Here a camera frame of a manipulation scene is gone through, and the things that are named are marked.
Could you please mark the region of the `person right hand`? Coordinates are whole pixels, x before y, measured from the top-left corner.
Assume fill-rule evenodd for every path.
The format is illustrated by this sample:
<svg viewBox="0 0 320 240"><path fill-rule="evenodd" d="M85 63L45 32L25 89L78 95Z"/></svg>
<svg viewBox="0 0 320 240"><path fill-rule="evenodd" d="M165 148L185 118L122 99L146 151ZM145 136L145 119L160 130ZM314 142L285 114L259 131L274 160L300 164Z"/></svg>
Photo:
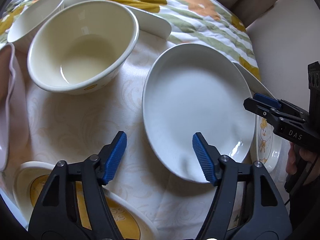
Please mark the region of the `person right hand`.
<svg viewBox="0 0 320 240"><path fill-rule="evenodd" d="M288 159L286 164L286 172L289 175L294 175L297 172L298 168L298 161L303 160L307 163L314 163L316 162L313 170L310 173L311 177L317 178L319 176L319 159L316 160L317 154L307 151L303 148L300 148L299 153L295 151L295 144L290 142L290 149L288 152Z"/></svg>

